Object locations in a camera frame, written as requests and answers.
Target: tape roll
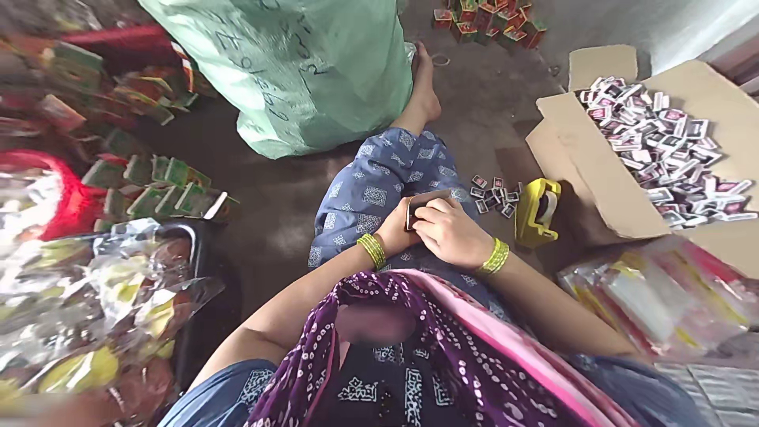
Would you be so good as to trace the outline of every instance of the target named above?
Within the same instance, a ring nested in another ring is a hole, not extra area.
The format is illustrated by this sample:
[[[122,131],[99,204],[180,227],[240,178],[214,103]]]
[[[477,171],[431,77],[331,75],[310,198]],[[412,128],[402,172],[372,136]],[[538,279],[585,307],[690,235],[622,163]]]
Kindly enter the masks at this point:
[[[545,198],[546,200],[546,211],[543,212],[543,215],[540,215],[540,218],[537,218],[535,222],[546,225],[548,221],[551,221],[553,213],[556,212],[556,205],[559,204],[559,198],[556,197],[556,194],[552,191],[546,191],[543,193],[542,198]]]

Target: yellow bangle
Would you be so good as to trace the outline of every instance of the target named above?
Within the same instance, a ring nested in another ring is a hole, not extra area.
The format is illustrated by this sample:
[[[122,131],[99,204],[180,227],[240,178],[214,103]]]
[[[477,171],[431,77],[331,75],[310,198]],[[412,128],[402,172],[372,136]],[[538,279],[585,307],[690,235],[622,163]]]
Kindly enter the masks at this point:
[[[382,245],[371,234],[364,234],[358,238],[358,243],[369,252],[369,256],[374,261],[374,267],[379,270],[385,267],[385,251],[382,249]]]
[[[493,237],[493,240],[496,243],[496,247],[493,248],[493,253],[490,255],[490,258],[485,261],[485,264],[482,264],[482,267],[477,269],[476,273],[478,274],[489,276],[497,272],[506,263],[506,258],[509,257],[509,245],[501,242],[495,237]]]

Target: green plastic sack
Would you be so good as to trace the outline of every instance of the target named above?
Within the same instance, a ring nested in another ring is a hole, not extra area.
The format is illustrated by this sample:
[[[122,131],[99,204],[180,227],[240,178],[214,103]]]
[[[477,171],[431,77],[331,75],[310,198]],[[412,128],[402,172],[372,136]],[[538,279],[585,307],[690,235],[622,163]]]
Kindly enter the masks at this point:
[[[240,109],[240,136],[266,157],[363,139],[411,95],[394,1],[139,1]]]

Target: yellow tape dispenser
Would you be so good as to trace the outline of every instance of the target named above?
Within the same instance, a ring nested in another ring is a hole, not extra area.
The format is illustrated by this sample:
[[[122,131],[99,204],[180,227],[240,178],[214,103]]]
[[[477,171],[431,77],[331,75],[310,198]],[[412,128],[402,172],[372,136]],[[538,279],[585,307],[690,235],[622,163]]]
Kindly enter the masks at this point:
[[[524,187],[516,212],[518,244],[536,248],[559,238],[550,227],[561,193],[562,186],[558,182],[545,178],[536,179]]]

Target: woman's right hand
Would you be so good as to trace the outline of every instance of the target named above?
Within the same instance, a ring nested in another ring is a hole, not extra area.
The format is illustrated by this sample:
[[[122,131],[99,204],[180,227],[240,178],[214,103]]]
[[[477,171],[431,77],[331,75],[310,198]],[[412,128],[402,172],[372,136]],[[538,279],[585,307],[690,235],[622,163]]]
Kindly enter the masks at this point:
[[[490,258],[495,241],[452,198],[435,199],[414,212],[413,227],[424,245],[441,260],[475,270]]]

